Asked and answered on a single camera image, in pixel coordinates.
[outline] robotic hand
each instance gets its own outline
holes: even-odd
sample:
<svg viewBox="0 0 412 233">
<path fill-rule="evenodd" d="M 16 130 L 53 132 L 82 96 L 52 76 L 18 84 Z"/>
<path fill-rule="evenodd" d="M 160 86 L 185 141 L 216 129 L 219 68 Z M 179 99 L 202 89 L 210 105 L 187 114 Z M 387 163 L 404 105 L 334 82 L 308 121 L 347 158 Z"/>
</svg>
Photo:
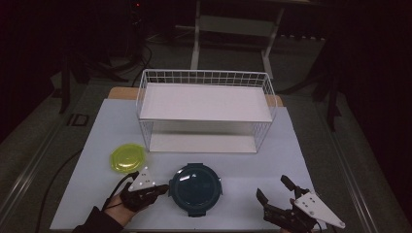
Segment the robotic hand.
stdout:
<svg viewBox="0 0 412 233">
<path fill-rule="evenodd" d="M 281 182 L 288 190 L 294 191 L 295 200 L 291 199 L 292 209 L 282 210 L 267 204 L 269 200 L 258 188 L 257 199 L 263 206 L 264 220 L 292 233 L 312 232 L 315 224 L 319 224 L 318 219 L 340 228 L 345 227 L 345 223 L 327 207 L 315 192 L 296 186 L 287 176 L 282 176 Z"/>
<path fill-rule="evenodd" d="M 168 184 L 155 185 L 149 174 L 148 167 L 145 167 L 140 173 L 128 174 L 116 186 L 111 196 L 103 205 L 103 210 L 108 208 L 110 200 L 115 195 L 120 185 L 128 178 L 133 179 L 133 183 L 127 183 L 120 193 L 121 203 L 131 212 L 140 212 L 155 202 L 159 195 L 163 195 L 169 190 Z"/>
</svg>

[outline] white table surface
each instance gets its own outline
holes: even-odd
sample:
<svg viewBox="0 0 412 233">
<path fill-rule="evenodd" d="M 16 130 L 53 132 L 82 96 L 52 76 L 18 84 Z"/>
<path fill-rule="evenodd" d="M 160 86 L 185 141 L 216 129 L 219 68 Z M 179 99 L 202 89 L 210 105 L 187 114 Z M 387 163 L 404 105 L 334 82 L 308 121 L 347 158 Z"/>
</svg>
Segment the white table surface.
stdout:
<svg viewBox="0 0 412 233">
<path fill-rule="evenodd" d="M 51 229 L 70 230 L 83 224 L 93 206 L 105 199 L 124 177 L 110 167 L 110 154 L 126 143 L 144 145 L 135 101 L 106 99 L 94 122 L 85 148 L 54 216 Z M 188 217 L 167 195 L 160 196 L 127 226 L 151 231 L 245 231 L 279 227 L 263 220 L 256 198 L 260 188 L 269 204 L 290 209 L 293 198 L 281 183 L 286 175 L 296 184 L 313 190 L 291 118 L 278 108 L 276 118 L 258 153 L 150 153 L 147 165 L 157 184 L 168 183 L 188 163 L 203 163 L 222 178 L 223 195 L 203 217 Z"/>
</svg>

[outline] metal bar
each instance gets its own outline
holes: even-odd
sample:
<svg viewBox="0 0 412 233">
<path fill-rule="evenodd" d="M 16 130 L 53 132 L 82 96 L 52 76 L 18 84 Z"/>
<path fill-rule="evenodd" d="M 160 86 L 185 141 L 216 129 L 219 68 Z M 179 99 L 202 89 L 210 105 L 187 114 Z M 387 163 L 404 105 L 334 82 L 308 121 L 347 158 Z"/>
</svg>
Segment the metal bar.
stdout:
<svg viewBox="0 0 412 233">
<path fill-rule="evenodd" d="M 197 66 L 199 63 L 199 52 L 200 52 L 200 46 L 199 46 L 199 34 L 200 34 L 200 27 L 199 27 L 199 21 L 200 21 L 200 0 L 197 0 L 196 2 L 196 19 L 195 19 L 195 25 L 194 25 L 194 46 L 193 46 L 193 54 L 191 55 L 191 64 L 190 64 L 190 69 L 191 70 L 197 70 Z"/>
<path fill-rule="evenodd" d="M 270 33 L 269 43 L 266 47 L 266 50 L 263 50 L 261 52 L 261 60 L 263 62 L 264 72 L 266 72 L 269 75 L 269 78 L 271 80 L 273 80 L 273 73 L 272 73 L 272 67 L 270 65 L 269 54 L 272 51 L 273 43 L 275 42 L 276 35 L 277 35 L 278 29 L 279 29 L 279 24 L 281 23 L 281 19 L 282 19 L 284 11 L 285 11 L 284 8 L 282 8 L 279 11 L 279 13 L 276 17 L 276 21 L 275 21 L 275 23 L 273 25 L 273 28 L 272 28 L 272 32 Z"/>
<path fill-rule="evenodd" d="M 316 108 L 322 123 L 324 124 L 325 128 L 329 129 L 328 124 L 325 120 L 325 117 L 319 110 Z M 345 154 L 342 151 L 342 148 L 339 144 L 339 140 L 336 137 L 336 133 L 328 130 L 330 139 L 337 151 L 337 158 L 339 161 L 339 167 L 343 173 L 343 180 L 345 181 L 346 187 L 351 195 L 352 201 L 354 202 L 355 209 L 358 212 L 358 216 L 360 217 L 360 223 L 363 227 L 363 231 L 366 233 L 379 233 L 378 228 L 376 227 L 376 223 L 373 220 L 373 217 L 367 207 L 365 202 L 363 193 L 357 183 L 357 180 L 352 172 L 351 167 L 349 166 L 348 160 L 346 159 Z"/>
<path fill-rule="evenodd" d="M 11 217 L 18 203 L 24 196 L 25 192 L 27 191 L 28 187 L 31 185 L 33 179 L 39 171 L 41 161 L 44 158 L 50 144 L 52 143 L 52 139 L 58 133 L 59 129 L 62 126 L 64 126 L 67 120 L 70 118 L 74 106 L 75 105 L 69 105 L 67 111 L 64 115 L 62 115 L 60 121 L 57 122 L 55 126 L 51 129 L 51 131 L 48 133 L 45 140 L 36 150 L 36 152 L 34 153 L 29 163 L 26 165 L 24 170 L 20 173 L 15 183 L 13 184 L 11 191 L 3 201 L 0 207 L 0 232 L 4 232 L 7 221 Z"/>
</svg>

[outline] white shelf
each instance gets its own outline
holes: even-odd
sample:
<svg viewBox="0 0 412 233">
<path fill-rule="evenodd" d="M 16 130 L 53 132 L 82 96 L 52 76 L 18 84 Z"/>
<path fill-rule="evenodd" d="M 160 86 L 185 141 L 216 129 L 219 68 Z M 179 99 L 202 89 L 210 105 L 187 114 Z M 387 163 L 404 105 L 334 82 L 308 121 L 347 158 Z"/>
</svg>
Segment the white shelf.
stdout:
<svg viewBox="0 0 412 233">
<path fill-rule="evenodd" d="M 272 122 L 261 87 L 148 83 L 140 120 Z"/>
<path fill-rule="evenodd" d="M 157 121 L 151 139 L 156 152 L 257 152 L 253 124 L 219 121 Z"/>
</svg>

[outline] yellow plastic lid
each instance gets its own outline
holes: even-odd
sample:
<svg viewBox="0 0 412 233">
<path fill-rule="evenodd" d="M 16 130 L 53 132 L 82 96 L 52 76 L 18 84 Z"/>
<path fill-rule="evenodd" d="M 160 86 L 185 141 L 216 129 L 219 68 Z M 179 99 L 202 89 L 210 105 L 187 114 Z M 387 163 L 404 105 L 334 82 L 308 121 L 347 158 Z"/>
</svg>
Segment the yellow plastic lid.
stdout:
<svg viewBox="0 0 412 233">
<path fill-rule="evenodd" d="M 145 148 L 138 144 L 121 145 L 112 152 L 110 162 L 117 172 L 136 172 L 145 163 Z"/>
</svg>

